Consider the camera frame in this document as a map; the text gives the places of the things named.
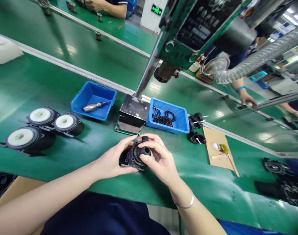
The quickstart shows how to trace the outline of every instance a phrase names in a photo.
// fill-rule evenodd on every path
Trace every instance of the cardboard sheet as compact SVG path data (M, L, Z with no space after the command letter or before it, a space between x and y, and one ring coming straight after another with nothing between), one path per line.
M235 172L236 176L240 177L240 175L236 169L233 155L231 153L230 147L228 146L228 142L227 142L225 135L223 133L214 131L214 130L206 128L206 127L203 127L203 132L204 132L204 137L207 140L206 145L207 145L207 151L208 151L210 165L230 169ZM215 150L212 146L213 142L215 142L217 144L226 144L229 149L230 159L227 154L224 157L223 156L224 154L222 152Z

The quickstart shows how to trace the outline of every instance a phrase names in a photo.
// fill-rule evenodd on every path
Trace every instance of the screwdriver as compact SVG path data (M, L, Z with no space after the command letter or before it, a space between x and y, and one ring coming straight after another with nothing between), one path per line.
M105 101L105 102L98 102L98 103L95 103L95 104L88 104L86 105L85 107L83 107L83 110L86 112L86 113L89 113L89 112L92 112L92 111L95 111L97 108L101 108L103 107L104 104L108 103L108 102L111 102L112 100L110 101Z

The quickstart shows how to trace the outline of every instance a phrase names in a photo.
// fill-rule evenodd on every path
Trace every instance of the blue wristband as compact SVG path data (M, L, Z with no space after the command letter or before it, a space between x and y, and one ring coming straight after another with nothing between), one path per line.
M242 88L246 88L246 89L247 89L248 87L247 87L247 86L241 86L241 87L239 87L239 88L236 90L236 92L239 93L239 91L240 91Z

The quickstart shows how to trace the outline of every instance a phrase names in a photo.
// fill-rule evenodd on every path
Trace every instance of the silver bracelet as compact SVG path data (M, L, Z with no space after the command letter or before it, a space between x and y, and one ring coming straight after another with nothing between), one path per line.
M178 205L177 202L175 202L174 198L172 197L172 200L175 203L175 205L178 206L179 208L182 208L182 209L188 209L188 208L190 208L192 206L192 204L194 203L194 200L195 200L194 193L192 192L191 189L190 189L190 191L192 193L192 198L191 198L191 202L190 202L190 204L188 206L183 207L183 206Z

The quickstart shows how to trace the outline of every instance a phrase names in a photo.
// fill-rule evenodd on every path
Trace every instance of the bangle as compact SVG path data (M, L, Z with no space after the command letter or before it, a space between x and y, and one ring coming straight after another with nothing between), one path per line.
M246 88L246 89L247 89L248 87L247 87L247 86L241 86L241 87L239 87L239 88L236 90L236 92L239 93L239 91L240 91L242 88Z
M191 191L191 193L192 193L192 198L191 198L191 202L190 202L190 204L188 205L188 206L180 206L180 205L178 205L175 201L174 201L174 199L173 199L173 197L172 197L172 200L173 200L173 202L175 203L175 205L176 206L178 206L179 208L182 208L182 209L188 209L188 208L190 208L191 206L192 206L192 204L194 203L194 200L195 200L195 196L194 196L194 193L192 192L192 190L190 189L190 191Z

